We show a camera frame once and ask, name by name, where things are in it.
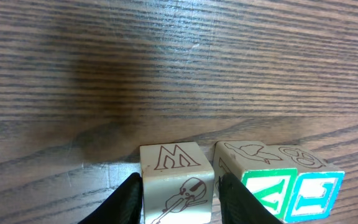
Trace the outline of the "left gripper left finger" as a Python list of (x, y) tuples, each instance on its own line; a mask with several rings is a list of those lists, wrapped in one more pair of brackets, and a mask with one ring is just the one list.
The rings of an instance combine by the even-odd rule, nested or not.
[(134, 172), (79, 224), (139, 224), (142, 196), (142, 177)]

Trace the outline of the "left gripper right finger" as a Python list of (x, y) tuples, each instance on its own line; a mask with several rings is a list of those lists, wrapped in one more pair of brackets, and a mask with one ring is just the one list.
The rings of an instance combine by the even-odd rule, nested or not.
[(282, 224), (233, 173), (219, 178), (218, 190), (223, 224)]

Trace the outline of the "green V letter block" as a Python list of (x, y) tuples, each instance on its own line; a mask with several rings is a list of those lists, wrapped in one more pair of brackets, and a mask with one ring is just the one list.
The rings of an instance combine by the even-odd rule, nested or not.
[(284, 220), (298, 169), (260, 141), (218, 141), (214, 145), (215, 194), (219, 179), (234, 174), (276, 218)]

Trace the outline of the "white M violin block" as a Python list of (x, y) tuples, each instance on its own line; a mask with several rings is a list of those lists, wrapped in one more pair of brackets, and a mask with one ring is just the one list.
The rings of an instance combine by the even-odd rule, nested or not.
[(145, 224), (211, 221), (214, 170), (196, 142), (140, 147)]

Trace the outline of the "cyan E letter block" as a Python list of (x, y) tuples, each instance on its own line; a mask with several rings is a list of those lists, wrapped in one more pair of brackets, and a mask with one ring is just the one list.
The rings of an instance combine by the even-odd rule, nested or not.
[(272, 161), (273, 165), (280, 169), (297, 170), (281, 220), (296, 223), (327, 218), (341, 189), (345, 172), (298, 145), (269, 145), (268, 149), (281, 158)]

